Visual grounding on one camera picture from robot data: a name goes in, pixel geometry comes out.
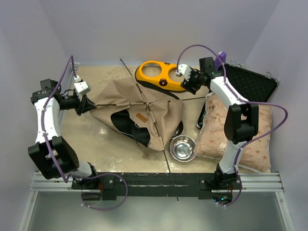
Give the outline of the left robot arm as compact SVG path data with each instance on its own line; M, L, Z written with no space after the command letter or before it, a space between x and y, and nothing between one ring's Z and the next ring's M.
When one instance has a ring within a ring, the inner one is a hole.
M61 85L51 79L40 83L41 89L30 98L38 117L38 132L35 144L28 154L41 174L48 180L71 175L83 179L89 189L100 183L95 167L79 161L76 152L60 133L60 112L74 109L77 115L96 108L86 94L90 92L87 82L74 83L72 95L61 93Z

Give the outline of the beige pet tent fabric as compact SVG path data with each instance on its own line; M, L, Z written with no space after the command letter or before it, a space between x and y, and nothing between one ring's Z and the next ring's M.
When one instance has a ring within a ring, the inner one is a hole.
M179 97L153 84L142 85L134 78L126 77L113 80L95 99L96 104L154 101L149 105L151 115L146 105L102 106L90 113L114 131L135 141L143 152L159 152L163 151L182 121L183 101ZM157 135L153 119L161 137Z

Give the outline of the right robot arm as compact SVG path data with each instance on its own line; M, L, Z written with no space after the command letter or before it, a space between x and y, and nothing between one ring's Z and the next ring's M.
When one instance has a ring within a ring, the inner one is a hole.
M225 72L216 71L212 57L205 59L200 70L187 64L177 65L178 76L184 76L181 86L186 91L196 94L202 86L215 93L228 109L224 124L227 145L223 158L218 163L211 185L226 189L239 179L238 164L245 146L258 132L258 105L246 103L225 76Z

